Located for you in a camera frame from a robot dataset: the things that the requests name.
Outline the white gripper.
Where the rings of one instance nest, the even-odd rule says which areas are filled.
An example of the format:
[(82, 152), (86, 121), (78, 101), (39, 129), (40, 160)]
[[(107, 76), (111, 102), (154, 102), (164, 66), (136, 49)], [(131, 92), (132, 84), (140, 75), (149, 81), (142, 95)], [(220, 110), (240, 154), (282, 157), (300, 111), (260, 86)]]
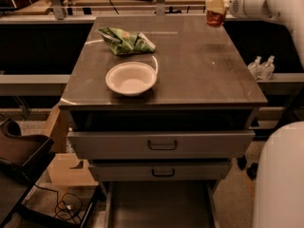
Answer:
[(206, 9), (215, 13), (229, 12), (237, 18), (272, 18), (267, 0), (207, 0)]

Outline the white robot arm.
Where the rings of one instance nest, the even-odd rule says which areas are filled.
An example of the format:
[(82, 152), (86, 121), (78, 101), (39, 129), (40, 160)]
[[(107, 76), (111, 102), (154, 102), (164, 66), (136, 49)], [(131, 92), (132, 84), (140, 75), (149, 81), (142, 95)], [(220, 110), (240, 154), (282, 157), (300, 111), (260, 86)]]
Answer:
[[(206, 9), (284, 25), (304, 64), (304, 0), (206, 0)], [(304, 122), (276, 130), (264, 144), (252, 228), (304, 228)]]

